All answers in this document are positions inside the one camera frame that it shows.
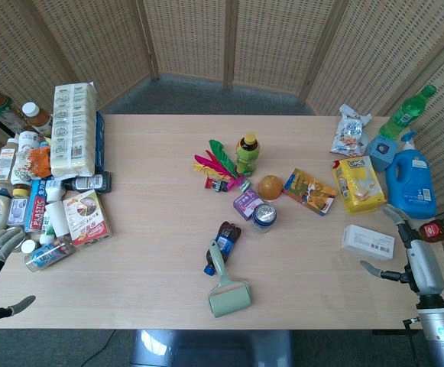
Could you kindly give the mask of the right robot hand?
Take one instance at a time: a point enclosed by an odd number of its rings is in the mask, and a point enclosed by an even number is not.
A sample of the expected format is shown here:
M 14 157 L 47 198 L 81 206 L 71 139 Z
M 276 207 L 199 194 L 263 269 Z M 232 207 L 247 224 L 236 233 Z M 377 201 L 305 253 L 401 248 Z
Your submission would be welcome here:
M 383 271 L 364 260 L 360 261 L 361 266 L 377 278 L 409 284 L 420 297 L 440 295 L 444 291 L 444 278 L 430 245 L 420 238 L 405 212 L 390 204 L 384 205 L 383 212 L 394 222 L 406 250 L 404 272 Z

